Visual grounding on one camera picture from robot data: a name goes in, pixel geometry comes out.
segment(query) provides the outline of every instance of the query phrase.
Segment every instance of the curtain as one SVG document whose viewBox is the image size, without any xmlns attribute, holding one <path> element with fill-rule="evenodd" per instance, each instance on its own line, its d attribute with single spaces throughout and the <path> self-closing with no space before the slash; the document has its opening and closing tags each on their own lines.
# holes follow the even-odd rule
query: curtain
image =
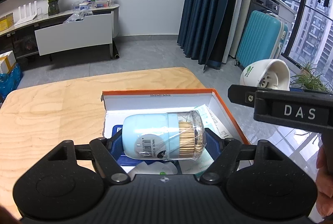
<svg viewBox="0 0 333 224">
<path fill-rule="evenodd" d="M 234 4 L 235 0 L 185 0 L 177 43 L 187 58 L 219 68 L 223 52 L 218 59 L 211 54 L 218 50 L 215 47 L 217 36 L 225 13 L 233 12 Z M 225 24 L 230 28 L 230 16 Z"/>
</svg>

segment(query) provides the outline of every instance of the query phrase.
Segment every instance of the white router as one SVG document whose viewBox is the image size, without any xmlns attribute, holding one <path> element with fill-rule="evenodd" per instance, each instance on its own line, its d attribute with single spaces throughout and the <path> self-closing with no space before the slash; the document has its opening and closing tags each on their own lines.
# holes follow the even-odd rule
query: white router
<svg viewBox="0 0 333 224">
<path fill-rule="evenodd" d="M 19 25 L 28 21 L 33 20 L 37 16 L 37 1 L 34 3 L 34 14 L 32 14 L 32 9 L 31 9 L 31 3 L 29 3 L 29 16 L 27 16 L 27 8 L 26 5 L 23 5 L 23 14 L 24 18 L 22 18 L 22 13 L 21 13 L 21 6 L 19 7 L 19 20 L 16 22 L 15 25 Z"/>
</svg>

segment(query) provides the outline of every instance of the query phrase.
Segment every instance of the wooden table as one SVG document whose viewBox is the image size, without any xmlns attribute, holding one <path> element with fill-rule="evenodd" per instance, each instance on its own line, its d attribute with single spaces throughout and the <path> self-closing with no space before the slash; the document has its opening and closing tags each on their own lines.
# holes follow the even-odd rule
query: wooden table
<svg viewBox="0 0 333 224">
<path fill-rule="evenodd" d="M 16 218 L 15 181 L 65 139 L 87 144 L 100 137 L 103 90 L 204 88 L 186 68 L 91 76 L 11 92 L 0 109 L 0 204 Z M 79 164 L 91 167 L 88 161 Z"/>
</svg>

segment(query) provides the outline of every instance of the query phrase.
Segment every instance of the suitcase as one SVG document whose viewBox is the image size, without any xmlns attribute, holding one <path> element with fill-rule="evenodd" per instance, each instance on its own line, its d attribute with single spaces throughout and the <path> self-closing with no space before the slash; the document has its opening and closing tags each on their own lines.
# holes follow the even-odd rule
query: suitcase
<svg viewBox="0 0 333 224">
<path fill-rule="evenodd" d="M 264 59 L 276 59 L 282 51 L 288 27 L 274 14 L 254 10 L 240 41 L 235 65 L 249 66 Z"/>
</svg>

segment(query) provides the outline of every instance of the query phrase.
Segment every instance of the clear plastic container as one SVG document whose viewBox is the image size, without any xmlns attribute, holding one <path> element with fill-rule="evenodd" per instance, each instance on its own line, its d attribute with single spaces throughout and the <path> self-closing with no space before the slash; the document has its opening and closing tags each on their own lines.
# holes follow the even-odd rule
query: clear plastic container
<svg viewBox="0 0 333 224">
<path fill-rule="evenodd" d="M 139 160 L 196 160 L 206 146 L 204 125 L 194 110 L 129 116 L 122 139 L 126 156 Z"/>
</svg>

